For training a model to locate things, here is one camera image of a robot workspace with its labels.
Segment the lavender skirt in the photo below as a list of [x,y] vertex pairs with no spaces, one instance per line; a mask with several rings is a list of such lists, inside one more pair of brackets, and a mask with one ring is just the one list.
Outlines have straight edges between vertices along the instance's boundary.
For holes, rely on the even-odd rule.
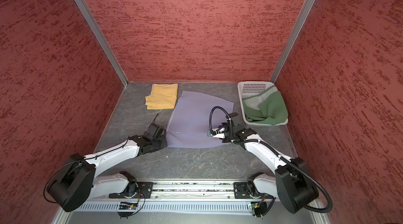
[[214,148],[224,145],[218,138],[209,137],[209,115],[220,106],[228,113],[234,103],[200,92],[183,91],[171,115],[166,130],[166,142],[172,148]]

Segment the white plastic basket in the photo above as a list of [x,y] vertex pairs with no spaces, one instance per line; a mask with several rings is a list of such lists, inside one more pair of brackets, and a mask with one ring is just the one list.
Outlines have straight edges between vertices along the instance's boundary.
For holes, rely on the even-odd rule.
[[247,125],[277,126],[277,125],[262,125],[262,124],[257,124],[257,123],[248,123],[246,121],[244,111],[243,111],[243,105],[242,105],[242,100],[244,98],[249,98],[249,97],[258,95],[272,86],[275,86],[275,84],[272,82],[265,82],[265,81],[243,81],[243,82],[238,83],[238,93],[239,93],[239,100],[240,100],[240,104],[241,104],[241,113],[242,113],[243,120]]

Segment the yellow skirt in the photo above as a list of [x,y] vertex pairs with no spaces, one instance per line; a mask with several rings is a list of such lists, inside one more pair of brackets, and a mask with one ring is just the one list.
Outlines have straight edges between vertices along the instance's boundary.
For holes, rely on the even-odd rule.
[[153,84],[149,96],[145,98],[148,110],[174,109],[177,100],[178,83]]

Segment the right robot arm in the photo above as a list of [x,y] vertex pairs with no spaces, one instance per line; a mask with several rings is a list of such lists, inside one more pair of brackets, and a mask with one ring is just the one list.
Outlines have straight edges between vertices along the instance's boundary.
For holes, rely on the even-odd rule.
[[280,200],[291,213],[302,208],[307,209],[310,203],[318,198],[318,185],[310,178],[306,164],[302,159],[292,159],[276,150],[251,128],[243,124],[235,126],[229,120],[218,128],[209,128],[213,138],[223,143],[233,143],[252,153],[274,174],[256,173],[248,178],[246,192],[253,198],[270,195]]

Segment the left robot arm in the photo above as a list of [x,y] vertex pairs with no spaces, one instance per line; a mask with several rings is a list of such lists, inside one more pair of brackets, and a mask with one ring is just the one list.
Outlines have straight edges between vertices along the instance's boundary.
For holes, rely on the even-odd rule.
[[86,201],[101,196],[117,195],[139,201],[144,194],[133,175],[126,171],[108,176],[102,173],[126,160],[162,149],[165,134],[163,127],[151,123],[142,135],[127,137],[104,151],[85,156],[71,155],[46,183],[45,201],[58,204],[65,212],[74,211]]

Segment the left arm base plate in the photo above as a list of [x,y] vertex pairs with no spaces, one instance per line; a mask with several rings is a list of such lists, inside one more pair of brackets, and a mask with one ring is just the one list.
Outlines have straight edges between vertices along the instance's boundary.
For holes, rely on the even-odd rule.
[[146,199],[151,197],[153,182],[130,182],[121,193],[110,194],[111,199],[138,199],[141,196]]

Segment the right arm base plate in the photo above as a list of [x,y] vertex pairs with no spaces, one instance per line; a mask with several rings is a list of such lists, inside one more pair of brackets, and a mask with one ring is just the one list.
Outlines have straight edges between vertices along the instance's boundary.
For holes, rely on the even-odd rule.
[[233,187],[236,199],[274,199],[271,195],[258,192],[253,182],[234,182]]

